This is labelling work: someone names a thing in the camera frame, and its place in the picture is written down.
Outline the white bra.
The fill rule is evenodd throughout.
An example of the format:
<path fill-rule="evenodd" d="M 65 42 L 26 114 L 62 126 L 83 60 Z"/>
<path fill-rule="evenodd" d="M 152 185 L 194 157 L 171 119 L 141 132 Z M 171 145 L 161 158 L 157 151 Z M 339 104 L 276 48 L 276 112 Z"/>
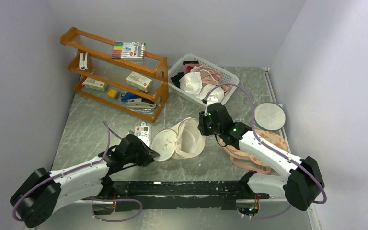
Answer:
<path fill-rule="evenodd" d="M 200 100 L 204 99 L 214 87 L 211 84 L 203 87 L 199 72 L 189 72 L 180 79 L 180 89 Z"/>

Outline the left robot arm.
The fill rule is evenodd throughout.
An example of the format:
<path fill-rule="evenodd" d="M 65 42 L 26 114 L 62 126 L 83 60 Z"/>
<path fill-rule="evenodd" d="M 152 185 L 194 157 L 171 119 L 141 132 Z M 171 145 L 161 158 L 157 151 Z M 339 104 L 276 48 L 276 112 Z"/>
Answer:
<path fill-rule="evenodd" d="M 10 198 L 12 216 L 27 227 L 45 222 L 54 212 L 76 201 L 113 194 L 110 175 L 134 166 L 147 166 L 160 154 L 128 134 L 118 145 L 107 145 L 98 156 L 73 167 L 34 170 Z"/>

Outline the beige mesh laundry bag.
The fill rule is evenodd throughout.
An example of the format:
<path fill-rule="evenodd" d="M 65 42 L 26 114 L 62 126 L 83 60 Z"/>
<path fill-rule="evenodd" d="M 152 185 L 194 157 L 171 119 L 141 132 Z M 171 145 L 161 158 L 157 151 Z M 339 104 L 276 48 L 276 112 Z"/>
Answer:
<path fill-rule="evenodd" d="M 188 117 L 156 134 L 150 148 L 159 154 L 156 162 L 163 162 L 171 158 L 186 160 L 199 156 L 206 144 L 206 136 L 198 130 L 199 120 Z"/>

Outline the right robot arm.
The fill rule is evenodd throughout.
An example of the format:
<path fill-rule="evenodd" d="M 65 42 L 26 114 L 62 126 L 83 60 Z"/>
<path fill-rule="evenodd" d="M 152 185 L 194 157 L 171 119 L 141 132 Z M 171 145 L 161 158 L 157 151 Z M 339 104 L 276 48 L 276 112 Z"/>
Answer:
<path fill-rule="evenodd" d="M 198 130 L 203 136 L 214 135 L 224 145 L 255 156 L 278 175 L 265 175 L 256 170 L 247 173 L 239 186 L 244 198 L 265 194 L 285 198 L 294 208 L 306 211 L 311 204 L 327 201 L 324 181 L 317 161 L 301 158 L 269 143 L 243 122 L 235 122 L 227 108 L 213 103 L 199 113 Z"/>

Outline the clear packaged tool sleeve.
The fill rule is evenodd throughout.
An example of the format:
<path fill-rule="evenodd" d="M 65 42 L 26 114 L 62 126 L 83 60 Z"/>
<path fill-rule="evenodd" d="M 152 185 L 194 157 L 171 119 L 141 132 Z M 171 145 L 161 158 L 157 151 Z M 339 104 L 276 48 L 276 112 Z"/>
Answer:
<path fill-rule="evenodd" d="M 151 145 L 152 137 L 151 137 L 151 125 L 142 122 L 139 126 L 136 126 L 134 129 L 134 135 L 137 136 L 140 140 L 142 140 L 148 147 Z"/>

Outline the pink satin bra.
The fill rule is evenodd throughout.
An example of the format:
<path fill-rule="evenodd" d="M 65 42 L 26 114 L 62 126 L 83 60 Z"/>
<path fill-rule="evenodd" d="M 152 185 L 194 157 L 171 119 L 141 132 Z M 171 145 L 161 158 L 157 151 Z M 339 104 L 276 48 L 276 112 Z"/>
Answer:
<path fill-rule="evenodd" d="M 211 84 L 214 86 L 223 84 L 221 71 L 216 71 L 207 66 L 200 65 L 200 66 L 193 67 L 191 72 L 200 73 L 203 87 L 208 84 Z"/>

